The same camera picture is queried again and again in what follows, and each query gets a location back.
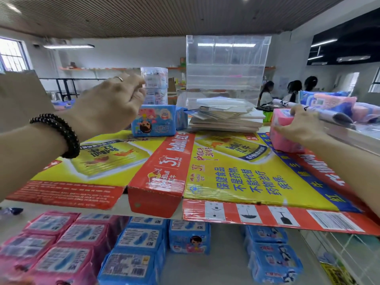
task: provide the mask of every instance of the woman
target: woman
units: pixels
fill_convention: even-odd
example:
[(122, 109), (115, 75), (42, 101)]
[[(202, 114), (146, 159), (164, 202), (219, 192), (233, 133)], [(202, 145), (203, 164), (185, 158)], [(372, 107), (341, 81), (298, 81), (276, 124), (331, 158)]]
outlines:
[(317, 83), (318, 83), (318, 78), (316, 76), (307, 77), (304, 84), (305, 91), (311, 92), (315, 88)]
[(285, 102), (297, 103), (298, 91), (302, 90), (302, 82), (300, 80), (295, 80), (288, 85), (288, 94), (283, 98)]
[(260, 92), (256, 107), (259, 107), (264, 104), (269, 104), (273, 101), (273, 98), (271, 96), (271, 91), (273, 91), (273, 88), (274, 83), (272, 81), (268, 81), (265, 83), (264, 88)]

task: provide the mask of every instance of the stack of paper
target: stack of paper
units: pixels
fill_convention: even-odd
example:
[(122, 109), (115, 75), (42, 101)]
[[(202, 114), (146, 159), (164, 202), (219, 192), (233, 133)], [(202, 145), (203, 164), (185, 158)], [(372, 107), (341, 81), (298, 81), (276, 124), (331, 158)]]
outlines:
[(225, 97), (187, 98), (189, 127), (194, 130), (256, 132), (265, 118), (262, 111), (244, 99)]

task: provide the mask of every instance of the beaded bracelet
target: beaded bracelet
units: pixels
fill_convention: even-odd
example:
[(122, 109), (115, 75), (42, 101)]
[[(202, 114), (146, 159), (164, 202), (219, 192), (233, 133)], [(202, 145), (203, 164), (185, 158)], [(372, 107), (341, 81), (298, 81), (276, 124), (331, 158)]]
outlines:
[(78, 157), (80, 151), (79, 140), (69, 124), (55, 114), (40, 114), (29, 121), (33, 123), (43, 123), (58, 131), (67, 143), (68, 150), (62, 155), (63, 158), (73, 159)]

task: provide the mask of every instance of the right hand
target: right hand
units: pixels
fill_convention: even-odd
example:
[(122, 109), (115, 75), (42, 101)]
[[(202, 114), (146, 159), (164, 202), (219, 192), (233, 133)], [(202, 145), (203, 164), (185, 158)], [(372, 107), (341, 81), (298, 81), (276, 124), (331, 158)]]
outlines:
[(294, 115), (290, 125), (274, 127), (285, 138), (307, 147), (309, 142), (328, 136), (323, 130), (318, 112), (305, 111), (301, 105), (296, 105), (290, 113)]
[(60, 112), (80, 142), (125, 129), (136, 118), (146, 91), (142, 76), (123, 73), (80, 96), (73, 108)]

